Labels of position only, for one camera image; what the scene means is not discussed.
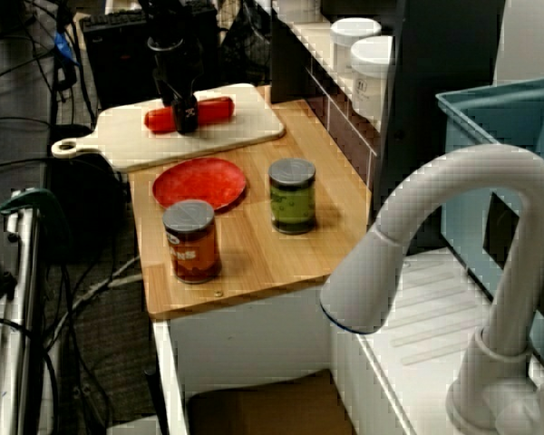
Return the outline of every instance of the cutting board handle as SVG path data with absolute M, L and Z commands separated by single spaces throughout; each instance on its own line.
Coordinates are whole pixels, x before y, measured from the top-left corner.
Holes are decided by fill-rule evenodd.
M 82 145 L 77 138 L 67 138 L 55 142 L 51 152 L 57 159 L 72 159 L 79 154 L 99 153 L 99 149 Z

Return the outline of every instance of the tile wall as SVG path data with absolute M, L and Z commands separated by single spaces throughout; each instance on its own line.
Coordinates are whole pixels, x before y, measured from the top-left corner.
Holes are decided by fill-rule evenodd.
M 348 97 L 313 56 L 306 72 L 308 105 L 367 187 L 373 190 L 374 168 L 380 155 L 379 132 L 353 111 Z

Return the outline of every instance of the white jar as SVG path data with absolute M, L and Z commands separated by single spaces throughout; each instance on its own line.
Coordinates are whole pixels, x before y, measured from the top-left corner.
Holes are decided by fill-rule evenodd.
M 376 36 L 351 48 L 353 110 L 369 121 L 380 121 L 383 115 L 392 46 L 392 36 Z
M 381 34 L 381 25 L 369 18 L 344 18 L 330 26 L 330 58 L 337 74 L 351 73 L 351 47 L 357 41 Z
M 321 21 L 320 0 L 277 0 L 278 18 L 284 23 Z

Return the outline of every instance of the cutting board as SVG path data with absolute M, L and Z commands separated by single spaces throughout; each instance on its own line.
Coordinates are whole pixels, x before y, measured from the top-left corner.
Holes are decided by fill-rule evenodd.
M 284 125 L 251 84 L 233 84 L 195 92 L 201 101 L 228 96 L 236 106 L 228 122 L 200 126 L 185 135 L 156 134 L 143 123 L 145 113 L 163 107 L 151 100 L 113 107 L 101 112 L 89 136 L 59 140 L 52 146 L 58 159 L 99 153 L 121 172 L 131 172 L 161 163 L 188 159 L 216 151 L 231 150 L 284 135 Z

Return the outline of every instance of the blue bin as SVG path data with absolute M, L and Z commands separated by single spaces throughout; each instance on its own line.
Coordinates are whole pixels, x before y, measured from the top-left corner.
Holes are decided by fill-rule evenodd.
M 447 152 L 484 143 L 505 143 L 544 159 L 544 79 L 445 92 L 437 99 L 447 115 Z M 501 269 L 483 249 L 492 193 L 520 215 L 522 205 L 516 193 L 504 188 L 478 189 L 443 205 L 442 233 L 494 295 Z M 530 337 L 544 358 L 544 317 L 540 314 Z

